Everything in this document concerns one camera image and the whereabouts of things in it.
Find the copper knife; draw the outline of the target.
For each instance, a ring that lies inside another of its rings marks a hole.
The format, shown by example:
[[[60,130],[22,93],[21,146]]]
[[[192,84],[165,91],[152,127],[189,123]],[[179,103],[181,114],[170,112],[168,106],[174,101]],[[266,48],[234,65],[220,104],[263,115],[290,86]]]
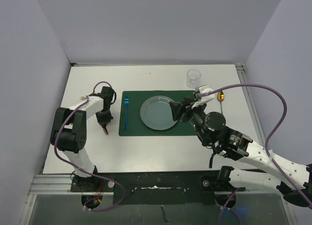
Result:
[[[108,130],[107,130],[107,124],[106,123],[104,123],[103,125],[102,125],[102,129],[103,129],[103,131],[104,131],[104,133],[105,133],[105,135],[109,135],[109,133],[108,133]]]

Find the teal round plate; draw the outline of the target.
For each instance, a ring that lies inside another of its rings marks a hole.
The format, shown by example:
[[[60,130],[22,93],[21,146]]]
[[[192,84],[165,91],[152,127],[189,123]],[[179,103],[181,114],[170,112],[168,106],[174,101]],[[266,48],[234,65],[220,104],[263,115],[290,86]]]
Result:
[[[153,96],[143,102],[140,108],[140,118],[150,129],[163,131],[173,127],[177,121],[173,120],[170,102],[174,100],[166,96]]]

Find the dark green placemat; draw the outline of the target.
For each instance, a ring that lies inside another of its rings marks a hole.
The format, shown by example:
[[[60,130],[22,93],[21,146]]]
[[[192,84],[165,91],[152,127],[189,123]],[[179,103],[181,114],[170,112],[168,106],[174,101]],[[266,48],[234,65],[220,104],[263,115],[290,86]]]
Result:
[[[119,135],[120,136],[195,136],[196,131],[189,123],[178,122],[167,130],[153,130],[147,127],[140,117],[142,104],[153,96],[166,96],[175,102],[184,97],[192,97],[192,90],[152,90],[152,91],[123,91],[121,97]],[[125,129],[126,107],[124,99],[129,99],[128,128]]]

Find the blue plastic spoon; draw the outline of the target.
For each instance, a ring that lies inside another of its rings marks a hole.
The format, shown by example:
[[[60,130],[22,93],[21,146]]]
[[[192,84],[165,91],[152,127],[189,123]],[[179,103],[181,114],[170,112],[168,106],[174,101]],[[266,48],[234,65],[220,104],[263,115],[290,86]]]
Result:
[[[128,130],[128,105],[129,105],[129,98],[124,98],[124,105],[125,105],[125,130]]]

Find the gold fork green handle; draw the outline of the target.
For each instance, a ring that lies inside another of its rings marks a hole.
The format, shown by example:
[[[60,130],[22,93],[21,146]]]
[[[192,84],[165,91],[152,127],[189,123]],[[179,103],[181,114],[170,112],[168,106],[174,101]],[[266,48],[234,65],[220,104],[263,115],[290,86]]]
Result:
[[[88,99],[88,96],[81,96],[80,99],[83,101],[83,100],[86,100]]]

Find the clear plastic cup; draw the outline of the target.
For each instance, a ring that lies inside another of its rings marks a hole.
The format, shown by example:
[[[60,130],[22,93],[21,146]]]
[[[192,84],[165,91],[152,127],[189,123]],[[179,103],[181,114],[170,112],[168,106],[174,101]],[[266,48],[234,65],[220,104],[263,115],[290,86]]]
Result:
[[[200,71],[196,69],[191,69],[187,72],[186,85],[189,88],[194,89],[198,86],[200,79],[201,79]]]

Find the gold iridescent spoon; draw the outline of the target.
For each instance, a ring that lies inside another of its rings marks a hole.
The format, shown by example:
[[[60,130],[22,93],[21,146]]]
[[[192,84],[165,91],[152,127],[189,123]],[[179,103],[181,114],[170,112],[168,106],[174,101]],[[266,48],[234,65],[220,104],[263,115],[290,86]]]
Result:
[[[219,102],[219,104],[220,104],[220,113],[221,113],[221,114],[223,114],[222,102],[224,101],[224,98],[225,98],[225,96],[224,96],[223,91],[219,91],[219,92],[217,93],[217,100],[218,100],[218,102]]]

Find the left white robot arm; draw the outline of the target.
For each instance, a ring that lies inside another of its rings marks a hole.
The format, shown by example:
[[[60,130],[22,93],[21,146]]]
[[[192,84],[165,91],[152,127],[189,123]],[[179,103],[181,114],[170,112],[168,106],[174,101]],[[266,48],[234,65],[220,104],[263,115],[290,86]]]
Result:
[[[55,111],[50,143],[56,156],[75,169],[75,179],[88,191],[99,186],[96,166],[91,162],[85,144],[87,140],[87,120],[95,116],[104,133],[108,135],[107,125],[113,119],[110,107],[117,94],[107,83],[99,93],[93,91],[77,105]]]

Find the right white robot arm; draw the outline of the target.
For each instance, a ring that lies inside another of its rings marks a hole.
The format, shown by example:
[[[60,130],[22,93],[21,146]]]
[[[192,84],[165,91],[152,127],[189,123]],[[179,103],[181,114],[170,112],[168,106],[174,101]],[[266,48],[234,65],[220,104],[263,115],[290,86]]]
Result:
[[[260,170],[251,172],[223,166],[217,178],[220,189],[244,187],[265,190],[282,195],[293,205],[311,207],[311,165],[297,164],[266,150],[249,136],[227,127],[221,113],[205,113],[206,105],[199,105],[195,99],[170,102],[169,106],[173,120],[189,122],[202,145],[212,149],[212,156],[219,155]]]

